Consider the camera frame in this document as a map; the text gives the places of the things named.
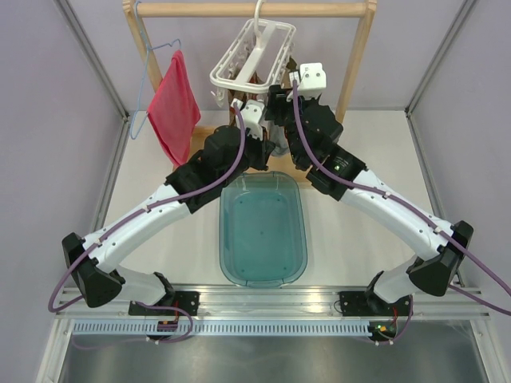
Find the grey ankle sock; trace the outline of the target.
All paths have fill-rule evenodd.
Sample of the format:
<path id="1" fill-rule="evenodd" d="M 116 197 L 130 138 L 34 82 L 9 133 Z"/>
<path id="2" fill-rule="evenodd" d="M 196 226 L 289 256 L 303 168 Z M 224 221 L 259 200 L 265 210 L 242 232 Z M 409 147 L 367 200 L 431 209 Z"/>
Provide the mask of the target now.
<path id="1" fill-rule="evenodd" d="M 290 150 L 285 136 L 283 127 L 278 126 L 272 121 L 268 122 L 268 138 L 275 145 L 271 155 L 274 157 L 282 157 L 287 155 Z"/>

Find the white clip sock hanger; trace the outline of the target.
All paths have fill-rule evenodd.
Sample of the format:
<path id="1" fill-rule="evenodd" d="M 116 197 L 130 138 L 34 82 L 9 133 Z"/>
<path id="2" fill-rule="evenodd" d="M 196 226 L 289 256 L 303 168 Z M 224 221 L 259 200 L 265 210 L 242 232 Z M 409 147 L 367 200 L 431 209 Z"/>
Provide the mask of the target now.
<path id="1" fill-rule="evenodd" d="M 231 91 L 259 96 L 283 80 L 296 27 L 261 18 L 263 4 L 255 4 L 253 18 L 244 24 L 209 74 L 216 87 L 212 96 L 220 107 L 229 102 Z"/>

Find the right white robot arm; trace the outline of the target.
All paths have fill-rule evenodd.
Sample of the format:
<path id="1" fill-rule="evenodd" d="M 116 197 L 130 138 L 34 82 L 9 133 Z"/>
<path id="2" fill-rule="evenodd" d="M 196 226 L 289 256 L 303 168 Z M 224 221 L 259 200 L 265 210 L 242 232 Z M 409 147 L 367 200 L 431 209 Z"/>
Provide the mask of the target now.
<path id="1" fill-rule="evenodd" d="M 389 188 L 339 146 L 343 126 L 318 100 L 295 98 L 290 89 L 273 85 L 265 118 L 283 129 L 293 164 L 306 172 L 313 188 L 364 212 L 414 251 L 411 260 L 371 280 L 364 296 L 371 313 L 384 314 L 418 291 L 436 297 L 446 293 L 472 239 L 470 224 L 431 215 Z"/>

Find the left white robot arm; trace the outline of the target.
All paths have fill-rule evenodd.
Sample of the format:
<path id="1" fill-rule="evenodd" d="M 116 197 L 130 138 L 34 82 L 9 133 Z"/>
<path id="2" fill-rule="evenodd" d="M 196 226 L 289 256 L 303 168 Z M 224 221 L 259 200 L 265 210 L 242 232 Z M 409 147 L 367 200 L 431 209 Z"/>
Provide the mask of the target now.
<path id="1" fill-rule="evenodd" d="M 220 126 L 131 212 L 85 237 L 67 235 L 62 240 L 65 261 L 87 306 L 126 298 L 158 315 L 171 312 L 175 290 L 166 277 L 123 268 L 121 262 L 170 224 L 219 198 L 249 168 L 267 169 L 274 147 L 263 127 Z"/>

